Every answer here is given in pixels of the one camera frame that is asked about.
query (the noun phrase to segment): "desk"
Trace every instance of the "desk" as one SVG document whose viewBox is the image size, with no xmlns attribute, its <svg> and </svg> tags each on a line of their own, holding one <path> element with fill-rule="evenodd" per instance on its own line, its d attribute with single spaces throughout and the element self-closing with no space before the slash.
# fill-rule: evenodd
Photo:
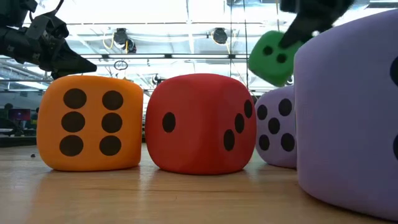
<svg viewBox="0 0 398 224">
<path fill-rule="evenodd" d="M 294 170 L 256 153 L 245 171 L 194 176 L 158 170 L 142 150 L 133 169 L 72 173 L 52 171 L 35 147 L 0 149 L 0 223 L 388 223 L 311 198 Z"/>
</svg>

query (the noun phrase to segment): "black robotic claw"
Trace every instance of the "black robotic claw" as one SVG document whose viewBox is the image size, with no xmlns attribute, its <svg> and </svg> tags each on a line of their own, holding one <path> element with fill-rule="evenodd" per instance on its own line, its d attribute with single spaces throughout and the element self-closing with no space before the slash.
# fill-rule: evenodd
<svg viewBox="0 0 398 224">
<path fill-rule="evenodd" d="M 297 16 L 287 29 L 279 47 L 285 49 L 298 41 L 306 42 L 314 31 L 324 32 L 333 27 L 354 0 L 282 0 L 280 9 L 296 12 Z"/>
<path fill-rule="evenodd" d="M 2 0 L 0 8 L 0 55 L 14 58 L 19 63 L 33 63 L 42 70 L 52 72 L 54 79 L 76 73 L 95 72 L 97 67 L 74 52 L 65 38 L 69 36 L 67 25 L 54 11 L 32 19 L 29 28 L 22 27 L 27 12 L 34 12 L 34 0 Z"/>
</svg>

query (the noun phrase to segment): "red die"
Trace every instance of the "red die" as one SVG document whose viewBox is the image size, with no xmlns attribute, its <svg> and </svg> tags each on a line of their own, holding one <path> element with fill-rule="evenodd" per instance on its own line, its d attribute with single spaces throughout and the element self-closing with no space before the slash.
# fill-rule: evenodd
<svg viewBox="0 0 398 224">
<path fill-rule="evenodd" d="M 248 89 L 214 74 L 170 78 L 153 92 L 145 134 L 163 170 L 225 174 L 241 170 L 256 143 L 256 115 Z"/>
</svg>

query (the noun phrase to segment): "wooden surface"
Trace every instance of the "wooden surface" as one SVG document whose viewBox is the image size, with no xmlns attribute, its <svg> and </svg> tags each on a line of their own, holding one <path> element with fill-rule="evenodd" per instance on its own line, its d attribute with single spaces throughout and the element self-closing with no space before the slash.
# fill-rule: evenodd
<svg viewBox="0 0 398 224">
<path fill-rule="evenodd" d="M 53 171 L 35 147 L 0 149 L 0 223 L 387 223 L 311 198 L 256 153 L 245 171 L 193 176 L 158 170 L 142 148 L 139 167 L 87 173 Z"/>
</svg>

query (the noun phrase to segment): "green die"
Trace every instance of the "green die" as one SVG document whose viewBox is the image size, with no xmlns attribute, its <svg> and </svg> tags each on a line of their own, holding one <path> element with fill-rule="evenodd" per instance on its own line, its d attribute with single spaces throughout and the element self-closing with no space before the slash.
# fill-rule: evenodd
<svg viewBox="0 0 398 224">
<path fill-rule="evenodd" d="M 279 47 L 283 32 L 266 32 L 254 46 L 249 57 L 249 69 L 274 86 L 282 87 L 293 74 L 294 54 L 303 45 L 297 42 L 287 49 Z"/>
</svg>

